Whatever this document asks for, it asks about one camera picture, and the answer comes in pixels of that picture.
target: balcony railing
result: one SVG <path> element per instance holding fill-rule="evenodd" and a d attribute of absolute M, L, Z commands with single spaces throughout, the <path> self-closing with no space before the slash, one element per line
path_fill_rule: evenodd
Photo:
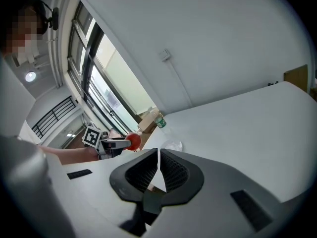
<path fill-rule="evenodd" d="M 75 108 L 75 103 L 71 96 L 58 103 L 50 111 L 48 111 L 37 123 L 32 127 L 34 133 L 41 139 L 59 120 L 67 115 Z"/>

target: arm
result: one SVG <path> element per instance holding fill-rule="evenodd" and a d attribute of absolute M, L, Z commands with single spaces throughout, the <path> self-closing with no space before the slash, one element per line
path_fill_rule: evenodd
<path fill-rule="evenodd" d="M 98 160 L 98 153 L 92 147 L 55 149 L 47 146 L 39 146 L 39 148 L 41 148 L 43 152 L 57 155 L 62 165 Z"/>

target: red object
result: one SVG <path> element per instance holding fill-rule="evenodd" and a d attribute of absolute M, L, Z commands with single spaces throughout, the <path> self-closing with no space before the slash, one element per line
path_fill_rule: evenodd
<path fill-rule="evenodd" d="M 130 132 L 125 139 L 130 140 L 131 145 L 126 147 L 127 150 L 134 151 L 141 145 L 141 137 L 137 133 Z"/>

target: window frame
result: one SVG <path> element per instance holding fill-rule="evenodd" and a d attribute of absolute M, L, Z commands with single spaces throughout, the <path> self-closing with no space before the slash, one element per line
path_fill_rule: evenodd
<path fill-rule="evenodd" d="M 80 14 L 82 8 L 84 8 L 84 5 L 80 1 L 78 6 L 77 6 L 74 18 L 72 19 L 72 26 L 71 26 L 71 31 L 70 31 L 70 36 L 69 36 L 69 44 L 68 44 L 68 56 L 67 56 L 69 76 L 71 77 L 73 83 L 75 84 L 76 89 L 80 92 L 81 97 L 88 104 L 88 106 L 90 107 L 91 105 L 94 105 L 94 107 L 97 108 L 97 110 L 101 113 L 101 115 L 104 117 L 104 119 L 117 132 L 119 132 L 121 134 L 125 134 L 126 132 L 132 132 L 132 130 L 129 128 L 129 126 L 127 126 L 125 124 L 125 122 L 123 122 L 123 120 L 120 119 L 120 117 L 116 114 L 116 112 L 114 110 L 110 109 L 110 112 L 108 112 L 108 114 L 112 117 L 112 119 L 114 121 L 116 121 L 116 123 L 118 124 L 118 126 L 116 126 L 106 116 L 106 114 L 100 109 L 98 104 L 93 100 L 92 96 L 90 96 L 88 89 L 89 89 L 89 85 L 90 85 L 90 81 L 91 81 L 92 70 L 93 70 L 93 67 L 95 66 L 95 68 L 97 69 L 97 71 L 101 75 L 102 79 L 108 85 L 108 87 L 113 92 L 115 97 L 119 100 L 121 105 L 126 109 L 126 111 L 130 114 L 130 116 L 136 121 L 136 123 L 139 123 L 142 120 L 138 115 L 134 114 L 134 112 L 129 107 L 129 105 L 120 96 L 119 92 L 116 90 L 114 85 L 108 79 L 102 64 L 100 63 L 100 61 L 98 60 L 98 58 L 96 56 L 99 44 L 104 36 L 104 32 L 102 31 L 100 26 L 97 24 L 97 22 L 95 23 L 95 25 L 92 29 L 89 40 L 86 40 L 86 36 L 85 36 L 84 31 L 82 29 L 82 25 L 78 21 L 78 15 Z M 79 40 L 81 41 L 81 43 L 85 49 L 84 62 L 82 65 L 81 73 L 79 73 L 80 69 L 76 68 L 76 63 L 75 63 L 74 58 L 72 57 L 72 53 L 71 53 L 72 48 L 73 48 L 73 46 L 72 46 L 73 36 L 75 34 L 78 35 Z M 104 98 L 102 96 L 100 98 L 101 98 L 101 100 L 103 100 L 103 103 L 101 102 L 101 105 L 106 104 L 106 107 L 107 107 L 108 104 L 106 103 Z"/>

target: ceiling light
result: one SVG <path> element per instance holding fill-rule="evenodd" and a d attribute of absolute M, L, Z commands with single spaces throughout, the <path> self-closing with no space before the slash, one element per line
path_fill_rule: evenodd
<path fill-rule="evenodd" d="M 27 82 L 32 82 L 36 78 L 36 73 L 33 71 L 30 71 L 28 74 L 25 76 L 25 80 Z"/>

